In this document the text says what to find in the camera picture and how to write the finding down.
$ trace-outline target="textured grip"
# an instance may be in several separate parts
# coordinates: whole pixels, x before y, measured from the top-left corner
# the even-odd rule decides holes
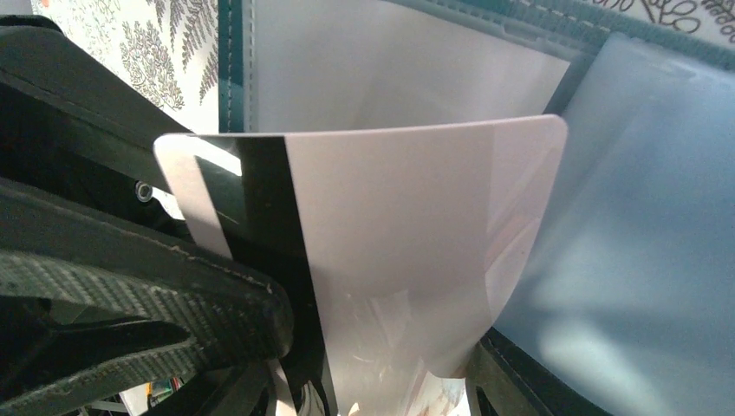
[[[73,302],[189,334],[31,386],[0,414],[58,414],[150,380],[281,357],[291,343],[288,300],[267,276],[4,179],[0,295]]]

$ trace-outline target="translucent plastic sheet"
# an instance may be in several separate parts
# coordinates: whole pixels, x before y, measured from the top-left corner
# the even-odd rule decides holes
[[[256,2],[254,16],[255,67],[246,78],[254,90],[247,104],[252,130],[260,132],[540,114],[569,66],[382,1]]]
[[[613,414],[734,414],[735,75],[613,37],[497,328]]]

